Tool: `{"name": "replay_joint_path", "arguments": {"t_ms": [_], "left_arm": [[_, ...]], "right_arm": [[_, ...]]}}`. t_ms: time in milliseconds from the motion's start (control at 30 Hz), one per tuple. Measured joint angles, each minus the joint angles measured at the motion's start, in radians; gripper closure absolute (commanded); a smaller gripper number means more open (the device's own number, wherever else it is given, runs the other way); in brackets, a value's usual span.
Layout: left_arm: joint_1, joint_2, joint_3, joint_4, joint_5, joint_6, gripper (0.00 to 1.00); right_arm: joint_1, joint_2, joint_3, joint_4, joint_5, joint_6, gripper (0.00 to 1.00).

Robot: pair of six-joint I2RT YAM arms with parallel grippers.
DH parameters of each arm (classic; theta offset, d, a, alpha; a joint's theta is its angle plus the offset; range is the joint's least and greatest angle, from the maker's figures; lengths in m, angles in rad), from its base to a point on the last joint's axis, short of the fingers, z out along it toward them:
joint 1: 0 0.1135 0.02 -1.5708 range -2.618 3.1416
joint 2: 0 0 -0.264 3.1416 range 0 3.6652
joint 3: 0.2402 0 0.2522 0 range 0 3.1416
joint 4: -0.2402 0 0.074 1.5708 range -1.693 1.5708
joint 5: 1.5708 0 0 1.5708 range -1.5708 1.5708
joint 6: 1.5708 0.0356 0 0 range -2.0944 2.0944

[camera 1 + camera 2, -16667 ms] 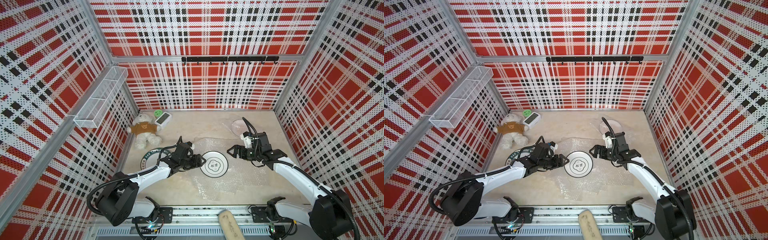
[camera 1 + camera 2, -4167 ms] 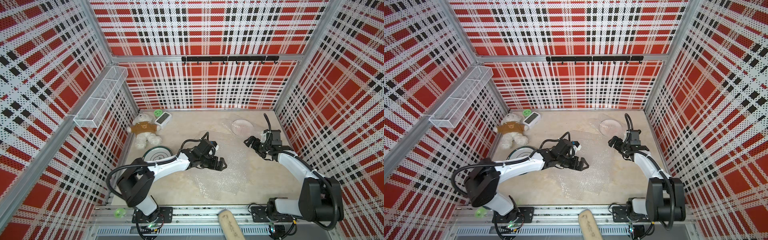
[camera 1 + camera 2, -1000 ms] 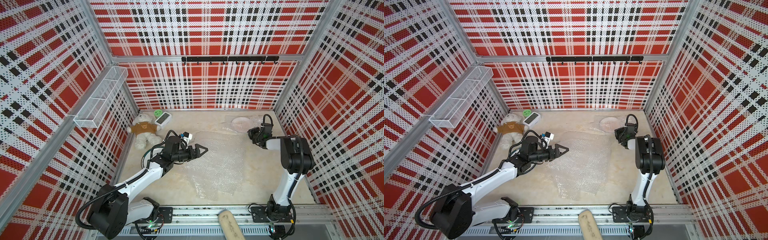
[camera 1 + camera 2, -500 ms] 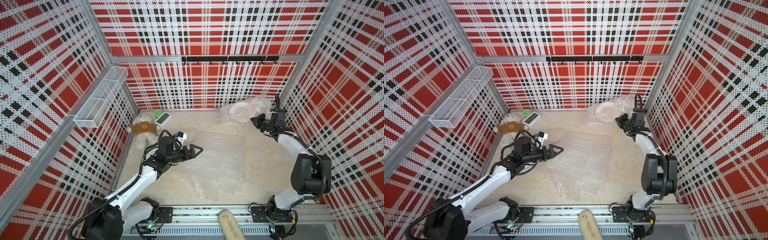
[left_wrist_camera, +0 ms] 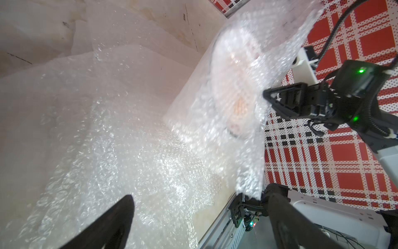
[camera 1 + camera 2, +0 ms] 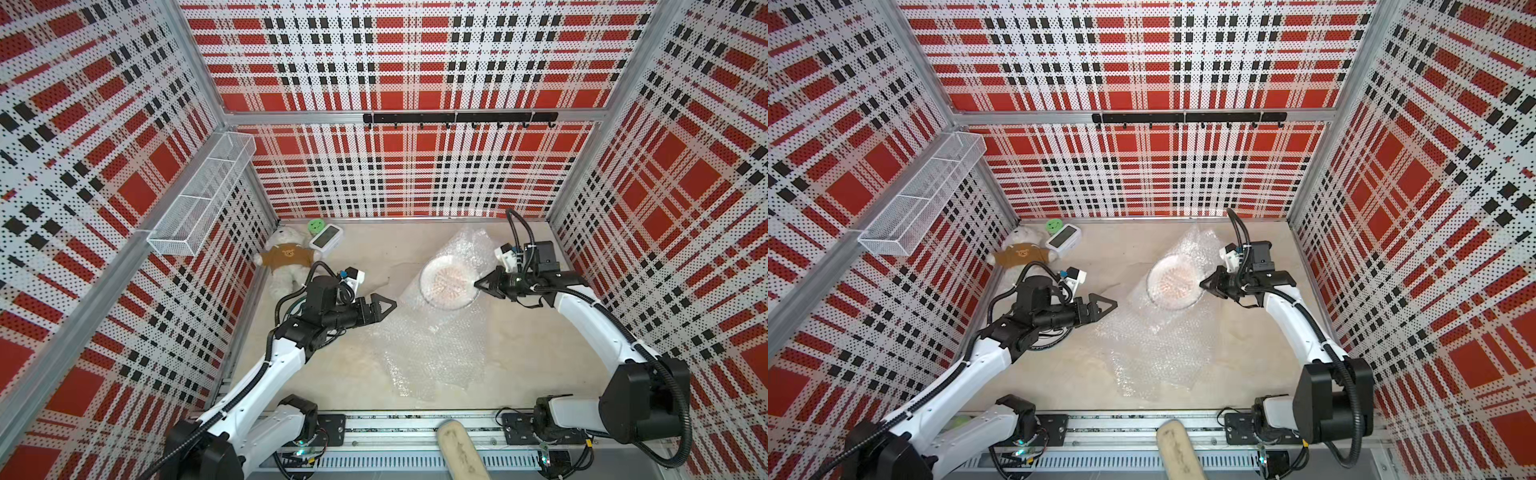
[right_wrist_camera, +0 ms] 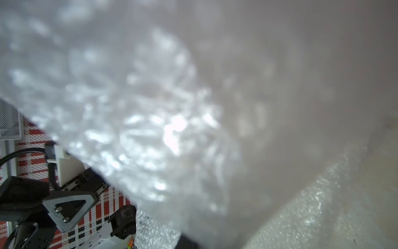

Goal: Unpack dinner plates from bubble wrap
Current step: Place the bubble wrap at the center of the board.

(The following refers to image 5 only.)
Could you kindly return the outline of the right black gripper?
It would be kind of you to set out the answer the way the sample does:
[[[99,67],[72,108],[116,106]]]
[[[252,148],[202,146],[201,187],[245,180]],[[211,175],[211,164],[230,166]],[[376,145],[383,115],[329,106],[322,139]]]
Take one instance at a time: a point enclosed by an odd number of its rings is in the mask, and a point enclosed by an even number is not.
[[[381,111],[377,95],[397,68],[397,60],[388,66],[363,61],[346,61],[321,83],[297,83],[263,91],[278,116],[285,120],[306,119],[311,131],[323,136],[314,125],[334,131],[348,124],[358,133],[372,131],[384,138],[395,138],[397,132],[386,124],[378,124]]]

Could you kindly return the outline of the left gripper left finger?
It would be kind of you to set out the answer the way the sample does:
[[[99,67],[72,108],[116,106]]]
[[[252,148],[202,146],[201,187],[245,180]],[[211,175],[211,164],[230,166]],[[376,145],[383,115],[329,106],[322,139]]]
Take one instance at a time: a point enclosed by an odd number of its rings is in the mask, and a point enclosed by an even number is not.
[[[134,211],[133,196],[124,196],[62,248],[124,249],[131,230]]]

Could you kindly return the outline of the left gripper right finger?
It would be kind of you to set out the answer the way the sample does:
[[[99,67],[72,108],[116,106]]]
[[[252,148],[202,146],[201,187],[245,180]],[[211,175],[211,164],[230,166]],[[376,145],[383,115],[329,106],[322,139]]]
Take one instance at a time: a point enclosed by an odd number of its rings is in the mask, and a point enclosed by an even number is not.
[[[279,249],[340,249],[317,226],[280,194],[271,194],[267,206]]]

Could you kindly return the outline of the bubble wrap sheet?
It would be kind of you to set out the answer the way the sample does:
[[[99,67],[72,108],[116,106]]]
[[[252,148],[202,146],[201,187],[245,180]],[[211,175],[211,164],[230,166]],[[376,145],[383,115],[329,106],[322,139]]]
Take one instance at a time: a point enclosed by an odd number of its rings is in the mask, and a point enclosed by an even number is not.
[[[237,193],[260,199],[264,128],[279,87],[323,12],[320,1],[249,1],[235,12],[165,115],[165,123]]]
[[[1,248],[60,248],[125,195],[127,248],[196,248],[217,186],[163,122],[192,71],[127,45],[2,77]]]

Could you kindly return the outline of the pink plate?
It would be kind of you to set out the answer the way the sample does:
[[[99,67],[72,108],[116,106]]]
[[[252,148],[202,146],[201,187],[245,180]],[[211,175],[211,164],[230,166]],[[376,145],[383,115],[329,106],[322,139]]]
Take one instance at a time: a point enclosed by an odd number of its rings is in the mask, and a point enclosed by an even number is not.
[[[211,54],[210,85],[216,109],[227,130],[247,138],[258,126],[255,118],[257,83],[253,75],[263,53],[245,29],[230,29],[216,39]]]

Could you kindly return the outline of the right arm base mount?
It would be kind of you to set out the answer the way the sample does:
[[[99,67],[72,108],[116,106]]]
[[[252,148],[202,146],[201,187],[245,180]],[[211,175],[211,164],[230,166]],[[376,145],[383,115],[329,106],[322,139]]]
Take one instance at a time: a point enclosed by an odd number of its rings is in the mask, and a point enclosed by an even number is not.
[[[280,194],[302,215],[317,226],[341,249],[396,249],[398,247],[398,211],[366,210],[311,197],[285,185],[271,183],[259,200],[237,195],[229,210],[235,227],[240,224],[251,230],[255,219],[268,217],[271,194]],[[267,248],[276,248],[272,225],[267,232]]]

